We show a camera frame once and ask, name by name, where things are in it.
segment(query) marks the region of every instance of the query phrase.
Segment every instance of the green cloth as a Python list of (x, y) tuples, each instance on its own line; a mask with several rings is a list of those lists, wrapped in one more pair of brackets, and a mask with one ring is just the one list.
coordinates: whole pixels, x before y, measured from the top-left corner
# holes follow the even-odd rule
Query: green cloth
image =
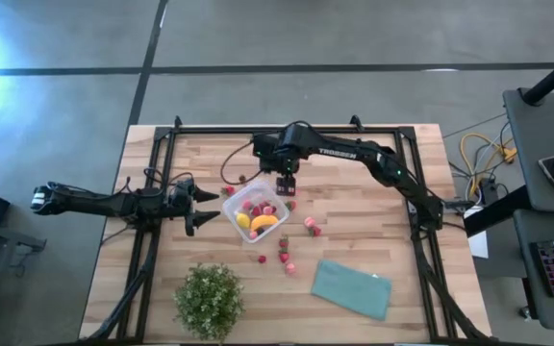
[(392, 283), (389, 279), (321, 260), (312, 294), (380, 321), (386, 319)]

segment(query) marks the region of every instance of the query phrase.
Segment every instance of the floor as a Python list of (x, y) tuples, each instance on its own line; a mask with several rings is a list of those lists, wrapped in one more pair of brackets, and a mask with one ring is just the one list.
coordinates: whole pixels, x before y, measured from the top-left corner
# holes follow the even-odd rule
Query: floor
[[(0, 345), (76, 338), (104, 218), (27, 207), (48, 181), (112, 190), (128, 125), (440, 123), (464, 167), (461, 136), (495, 138), (506, 118), (456, 132), (502, 114), (502, 91), (532, 86), (553, 62), (554, 0), (0, 0), (0, 196), (11, 225), (48, 238), (23, 278), (6, 278)], [(353, 63), (382, 71), (168, 68)], [(522, 185), (517, 163), (496, 175)], [(554, 345), (554, 332), (516, 316), (520, 280), (481, 286), (495, 336)]]

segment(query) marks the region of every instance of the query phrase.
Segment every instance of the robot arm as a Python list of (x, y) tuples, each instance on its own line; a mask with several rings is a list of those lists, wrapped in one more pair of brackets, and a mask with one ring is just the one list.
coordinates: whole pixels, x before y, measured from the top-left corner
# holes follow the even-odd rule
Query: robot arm
[(429, 195), (427, 189), (412, 178), (390, 147), (374, 141), (323, 136), (309, 126), (298, 123), (288, 125), (279, 134), (259, 134), (252, 138), (253, 155), (260, 159), (260, 169), (276, 171), (283, 177), (277, 179), (277, 192), (293, 195), (299, 160), (319, 154), (360, 161), (380, 184), (395, 187), (417, 211), (417, 221), (423, 229), (441, 229), (442, 200)]
[(194, 211), (192, 201), (205, 202), (218, 195), (201, 190), (193, 179), (177, 182), (167, 198), (156, 187), (136, 191), (119, 191), (113, 195), (94, 193), (68, 185), (48, 183), (36, 187), (31, 209), (38, 215), (57, 215), (76, 211), (108, 217), (120, 217), (128, 225), (137, 226), (154, 220), (183, 216), (186, 234), (194, 235), (194, 228), (219, 215), (219, 211)]

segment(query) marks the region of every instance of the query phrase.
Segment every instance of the plastic bowl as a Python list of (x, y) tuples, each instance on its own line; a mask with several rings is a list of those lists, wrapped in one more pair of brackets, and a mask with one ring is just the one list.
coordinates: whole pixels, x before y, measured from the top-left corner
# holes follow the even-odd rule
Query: plastic bowl
[[(237, 223), (237, 213), (244, 212), (249, 214), (247, 210), (242, 209), (243, 202), (247, 200), (254, 206), (259, 205), (261, 202), (267, 201), (271, 206), (274, 206), (277, 209), (273, 214), (277, 216), (279, 222), (264, 230), (264, 232), (261, 235), (258, 235), (255, 239), (251, 239), (249, 237), (249, 230), (242, 229)], [(230, 222), (232, 222), (237, 231), (239, 231), (243, 240), (251, 244), (268, 235), (272, 230), (276, 229), (277, 226), (281, 225), (284, 221), (286, 221), (286, 219), (288, 219), (288, 217), (290, 217), (290, 211), (284, 202), (282, 202), (269, 184), (262, 181), (248, 185), (241, 191), (235, 193), (223, 203), (222, 209)]]

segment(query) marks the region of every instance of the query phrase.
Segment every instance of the wooden table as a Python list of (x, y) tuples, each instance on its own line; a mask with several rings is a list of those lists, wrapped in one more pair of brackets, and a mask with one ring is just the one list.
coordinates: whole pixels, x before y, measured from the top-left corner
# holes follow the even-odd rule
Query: wooden table
[[(438, 125), (415, 127), (427, 185), (442, 198), (452, 198), (454, 187)], [(131, 188), (142, 187), (142, 168), (149, 162), (154, 126), (133, 126), (128, 134), (116, 188), (131, 177)], [(394, 147), (389, 135), (362, 135)], [(170, 176), (190, 171), (202, 189), (218, 192), (224, 183), (219, 167), (225, 157), (247, 142), (247, 135), (177, 135)], [(225, 174), (236, 180), (251, 176), (258, 160), (251, 149), (234, 156)], [(275, 176), (265, 179), (274, 185)], [(257, 244), (242, 241), (224, 215), (187, 237), (182, 219), (165, 220), (147, 317), (145, 342), (199, 342), (174, 317), (171, 295), (202, 263), (226, 263), (244, 284), (246, 313), (226, 339), (230, 343), (380, 343), (428, 341), (410, 226), (403, 197), (378, 184), (359, 162), (312, 156), (301, 161), (296, 175), (297, 209), (277, 230)], [(221, 210), (223, 199), (202, 203), (199, 210)], [(311, 238), (302, 226), (312, 216), (322, 228)], [(459, 222), (456, 217), (446, 220)], [(109, 219), (104, 236), (123, 228)], [(290, 258), (297, 273), (286, 276), (278, 261), (278, 238), (290, 236)], [(464, 313), (485, 334), (491, 334), (466, 234), (444, 227), (438, 233), (448, 288)], [(80, 336), (94, 332), (120, 299), (128, 271), (134, 232), (111, 239), (100, 250)], [(265, 264), (257, 263), (266, 255)], [(348, 267), (392, 280), (387, 319), (373, 320), (312, 296), (317, 262), (334, 260)], [(440, 330), (441, 305), (434, 296)], [(136, 325), (134, 309), (131, 326)]]

